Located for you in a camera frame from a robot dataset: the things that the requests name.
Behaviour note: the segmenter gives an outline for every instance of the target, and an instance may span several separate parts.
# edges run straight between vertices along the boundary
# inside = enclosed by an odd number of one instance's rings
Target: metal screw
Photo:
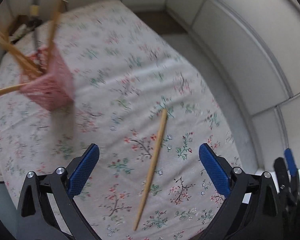
[[[56,173],[57,174],[62,174],[64,172],[64,168],[63,167],[59,167],[56,169]]]
[[[241,170],[240,168],[238,168],[238,167],[235,167],[235,168],[233,169],[233,172],[234,172],[235,174],[240,174],[240,173],[242,172],[242,170]]]
[[[269,172],[265,172],[265,173],[263,173],[263,175],[267,178],[267,179],[269,179],[269,178],[271,178],[271,174],[269,173]]]
[[[33,171],[28,172],[28,174],[27,174],[28,178],[32,178],[33,176],[34,176],[34,172]]]

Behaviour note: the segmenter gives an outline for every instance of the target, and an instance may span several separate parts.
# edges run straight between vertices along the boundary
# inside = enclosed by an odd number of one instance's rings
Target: floral tablecloth
[[[48,27],[39,28],[44,43]],[[201,232],[224,198],[199,161],[199,146],[208,142],[231,165],[239,166],[240,160],[199,72],[119,1],[65,13],[56,44],[74,77],[73,105],[49,112],[17,92],[0,97],[0,168],[14,204],[28,171],[53,172],[96,143],[99,162],[74,199],[102,239],[178,240]],[[31,35],[17,47],[31,52]],[[0,88],[19,79],[19,67],[5,55]],[[134,232],[163,108],[168,110],[166,133]]]

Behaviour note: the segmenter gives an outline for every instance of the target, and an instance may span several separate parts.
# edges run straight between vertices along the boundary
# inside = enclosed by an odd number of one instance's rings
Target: blue gripper pad
[[[100,157],[99,147],[93,145],[69,178],[68,196],[79,195]]]
[[[202,144],[199,148],[199,158],[217,192],[227,198],[231,193],[229,179],[226,172],[218,163],[216,155],[210,152],[210,149],[205,144]]]
[[[291,149],[289,149],[289,148],[286,149],[284,151],[284,156],[285,156],[287,164],[288,164],[288,169],[290,171],[290,175],[295,176],[297,174],[298,169],[297,169],[296,163],[294,161]]]

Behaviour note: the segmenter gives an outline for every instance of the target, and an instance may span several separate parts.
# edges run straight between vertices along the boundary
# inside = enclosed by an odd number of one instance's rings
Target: wooden stick
[[[49,63],[51,60],[51,52],[53,50],[53,40],[54,40],[54,36],[56,33],[56,29],[58,27],[58,23],[60,20],[60,15],[61,15],[61,6],[64,0],[58,0],[58,4],[52,14],[52,23],[51,23],[51,28],[50,28],[50,35],[49,35],[49,40],[48,40],[48,49],[47,49],[47,61],[46,61],[46,68],[48,69],[49,67]]]
[[[3,33],[0,32],[0,37],[2,39],[5,38],[5,35]],[[9,51],[13,52],[14,54],[18,55],[19,57],[22,57],[26,60],[26,62],[28,62],[31,66],[33,66],[34,69],[37,68],[37,65],[27,56],[23,55],[21,51],[19,51],[15,46],[13,46],[11,43],[8,42],[7,44]]]
[[[23,87],[27,84],[29,84],[29,83],[24,83],[24,84],[19,84],[19,85],[7,87],[7,88],[2,88],[2,89],[0,89],[0,96],[5,95],[5,94],[10,93],[10,92],[13,92],[13,91],[17,91],[21,87]]]
[[[140,218],[141,218],[144,206],[145,206],[145,202],[146,202],[148,194],[149,194],[150,186],[152,183],[152,178],[154,175],[154,169],[155,169],[155,166],[157,165],[159,152],[161,149],[161,144],[162,144],[163,134],[164,134],[164,130],[165,130],[166,122],[167,122],[167,117],[168,117],[168,111],[166,109],[163,109],[160,126],[159,126],[159,130],[157,133],[157,140],[155,143],[150,168],[148,170],[148,175],[147,175],[147,179],[146,179],[143,194],[142,194],[142,200],[140,202],[138,214],[137,214],[136,221],[135,221],[135,224],[133,227],[134,231],[136,231],[136,229],[138,228],[138,224],[139,224],[139,221],[140,221]]]
[[[36,65],[33,61],[31,61],[28,57],[24,56],[15,46],[11,43],[8,43],[4,40],[3,34],[0,33],[0,44],[2,45],[3,49],[9,51],[14,59],[18,62],[21,68],[24,70],[31,72],[34,76],[39,77],[41,76],[41,72],[38,71]]]

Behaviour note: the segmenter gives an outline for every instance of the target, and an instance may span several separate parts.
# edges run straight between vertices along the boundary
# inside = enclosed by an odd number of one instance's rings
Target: pink basket
[[[46,69],[46,50],[47,47],[45,45],[39,48],[41,67],[43,69]],[[36,55],[36,52],[32,52],[28,57],[34,60]],[[28,76],[25,74],[21,75],[21,83],[26,82],[29,82]],[[47,73],[30,81],[28,85],[21,87],[20,92],[49,111],[73,102],[73,77],[56,45],[53,46]]]

